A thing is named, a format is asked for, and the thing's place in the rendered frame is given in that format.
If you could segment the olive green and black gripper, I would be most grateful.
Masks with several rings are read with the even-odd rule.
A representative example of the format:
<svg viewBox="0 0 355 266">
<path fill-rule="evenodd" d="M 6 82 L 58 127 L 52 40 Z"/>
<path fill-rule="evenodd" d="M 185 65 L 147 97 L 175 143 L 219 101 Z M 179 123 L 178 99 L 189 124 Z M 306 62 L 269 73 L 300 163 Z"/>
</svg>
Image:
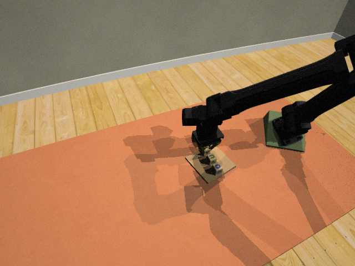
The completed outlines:
<svg viewBox="0 0 355 266">
<path fill-rule="evenodd" d="M 192 132 L 192 135 L 198 145 L 200 153 L 204 151 L 206 146 L 209 146 L 210 149 L 212 150 L 214 147 L 216 147 L 221 143 L 221 138 L 224 138 L 224 134 L 217 127 L 212 129 L 212 128 L 205 127 L 202 124 L 201 136 L 196 130 Z"/>
</svg>

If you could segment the beige flat mat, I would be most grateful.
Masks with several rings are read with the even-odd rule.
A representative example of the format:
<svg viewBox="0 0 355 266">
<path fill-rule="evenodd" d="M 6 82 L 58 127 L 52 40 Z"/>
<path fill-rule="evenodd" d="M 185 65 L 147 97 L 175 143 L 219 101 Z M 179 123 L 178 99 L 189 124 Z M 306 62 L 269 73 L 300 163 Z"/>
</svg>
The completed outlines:
<svg viewBox="0 0 355 266">
<path fill-rule="evenodd" d="M 211 169 L 213 164 L 207 163 L 207 155 L 203 156 L 199 150 L 185 157 L 208 184 L 236 166 L 217 146 L 210 151 L 211 153 L 214 153 L 217 157 L 216 163 L 220 163 L 223 167 L 222 173 L 218 175 L 214 175 Z"/>
</svg>

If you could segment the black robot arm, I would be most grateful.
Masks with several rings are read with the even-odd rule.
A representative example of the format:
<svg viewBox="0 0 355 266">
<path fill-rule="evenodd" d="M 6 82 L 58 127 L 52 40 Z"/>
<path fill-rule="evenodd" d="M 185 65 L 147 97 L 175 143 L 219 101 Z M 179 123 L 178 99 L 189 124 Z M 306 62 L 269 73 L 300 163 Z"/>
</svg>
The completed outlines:
<svg viewBox="0 0 355 266">
<path fill-rule="evenodd" d="M 196 126 L 201 136 L 202 124 L 214 129 L 249 108 L 331 84 L 307 102 L 284 106 L 282 117 L 272 121 L 284 146 L 302 140 L 315 118 L 355 96 L 355 34 L 336 41 L 334 47 L 334 53 L 317 62 L 239 90 L 209 96 L 206 105 L 184 108 L 182 125 Z M 354 69 L 350 73 L 345 60 L 348 54 Z"/>
</svg>

